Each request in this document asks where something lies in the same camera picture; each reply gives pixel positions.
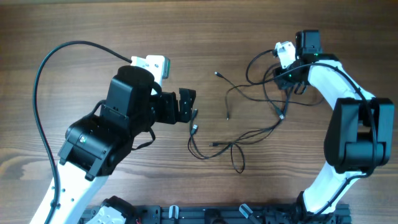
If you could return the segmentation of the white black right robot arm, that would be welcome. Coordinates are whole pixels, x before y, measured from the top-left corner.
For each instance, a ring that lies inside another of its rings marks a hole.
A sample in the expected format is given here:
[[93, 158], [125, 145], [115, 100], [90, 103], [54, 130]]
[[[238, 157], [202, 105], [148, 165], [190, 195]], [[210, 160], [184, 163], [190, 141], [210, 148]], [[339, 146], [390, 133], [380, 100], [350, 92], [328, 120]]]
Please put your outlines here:
[[292, 215], [296, 222], [327, 222], [357, 180], [389, 161], [394, 104], [364, 90], [335, 55], [324, 53], [317, 30], [297, 32], [294, 43], [278, 42], [272, 53], [280, 60], [274, 71], [279, 89], [313, 86], [333, 110], [323, 144], [326, 162]]

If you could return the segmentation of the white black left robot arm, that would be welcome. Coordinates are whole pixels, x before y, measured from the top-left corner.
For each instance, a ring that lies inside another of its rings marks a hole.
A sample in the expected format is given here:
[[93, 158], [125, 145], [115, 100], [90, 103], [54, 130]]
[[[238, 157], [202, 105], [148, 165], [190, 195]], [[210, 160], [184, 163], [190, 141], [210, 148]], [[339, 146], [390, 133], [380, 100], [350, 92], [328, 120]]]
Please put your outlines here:
[[111, 80], [107, 98], [74, 122], [65, 133], [56, 166], [58, 179], [49, 189], [32, 223], [77, 223], [116, 166], [134, 150], [134, 138], [152, 133], [155, 122], [191, 120], [195, 90], [163, 92], [148, 70], [126, 65]]

